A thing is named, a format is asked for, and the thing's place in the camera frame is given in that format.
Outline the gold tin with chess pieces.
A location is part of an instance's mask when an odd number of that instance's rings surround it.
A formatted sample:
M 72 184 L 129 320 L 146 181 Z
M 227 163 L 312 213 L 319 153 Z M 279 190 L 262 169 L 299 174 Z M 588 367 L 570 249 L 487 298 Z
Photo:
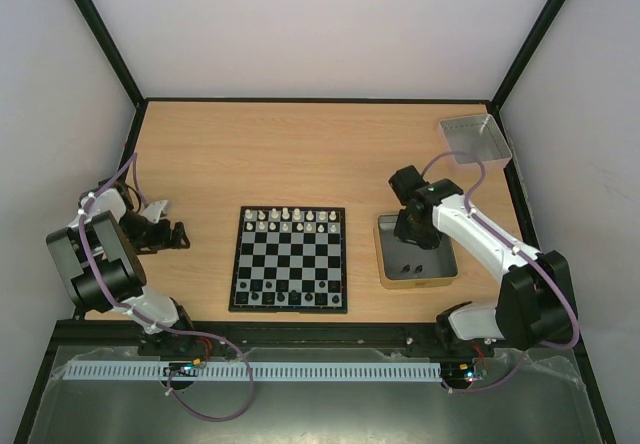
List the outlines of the gold tin with chess pieces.
M 374 239 L 381 285 L 388 290 L 421 289 L 450 285 L 459 275 L 454 246 L 448 237 L 443 237 L 435 250 L 424 250 L 418 246 L 399 241 L 393 235 L 396 214 L 382 214 L 374 227 Z M 411 269 L 403 273 L 409 264 Z M 415 273 L 416 266 L 423 270 Z

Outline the folding chess board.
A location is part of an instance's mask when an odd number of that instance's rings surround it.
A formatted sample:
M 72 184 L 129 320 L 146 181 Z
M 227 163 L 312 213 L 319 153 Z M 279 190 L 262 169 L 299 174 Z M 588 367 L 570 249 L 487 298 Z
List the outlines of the folding chess board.
M 251 281 L 261 280 L 261 299 L 250 299 Z M 247 289 L 239 287 L 248 283 Z M 265 283 L 272 281 L 273 289 Z M 326 289 L 319 288 L 326 281 Z M 331 282 L 340 283 L 340 292 L 329 291 Z M 301 294 L 299 305 L 289 304 L 291 291 Z M 236 303 L 237 292 L 248 292 L 249 302 Z M 273 292 L 273 303 L 265 303 L 263 295 Z M 279 304 L 278 292 L 285 292 L 287 300 Z M 304 296 L 312 292 L 314 299 Z M 326 305 L 317 305 L 317 293 L 327 295 Z M 332 305 L 331 294 L 340 294 L 341 303 Z M 296 312 L 345 314 L 348 311 L 346 212 L 341 207 L 266 207 L 240 208 L 234 268 L 230 288 L 231 312 Z

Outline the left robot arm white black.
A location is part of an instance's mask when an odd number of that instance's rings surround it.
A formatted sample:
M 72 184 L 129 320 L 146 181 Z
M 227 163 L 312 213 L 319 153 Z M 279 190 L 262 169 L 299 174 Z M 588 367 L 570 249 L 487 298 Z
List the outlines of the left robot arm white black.
M 46 237 L 77 308 L 125 315 L 161 343 L 170 339 L 171 330 L 194 329 L 183 306 L 148 286 L 139 259 L 190 247 L 184 224 L 168 219 L 169 206 L 167 200 L 144 202 L 139 191 L 121 181 L 81 196 L 74 220 Z

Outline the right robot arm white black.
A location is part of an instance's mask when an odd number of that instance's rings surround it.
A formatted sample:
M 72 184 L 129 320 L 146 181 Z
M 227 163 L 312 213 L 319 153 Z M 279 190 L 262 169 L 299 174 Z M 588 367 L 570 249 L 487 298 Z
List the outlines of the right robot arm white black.
M 396 171 L 389 185 L 402 208 L 394 235 L 434 250 L 448 237 L 469 252 L 499 286 L 493 304 L 471 301 L 436 318 L 436 343 L 455 356 L 472 340 L 503 341 L 526 351 L 538 345 L 569 350 L 580 339 L 567 260 L 511 236 L 475 206 L 471 193 L 449 179 L 425 180 L 414 166 Z

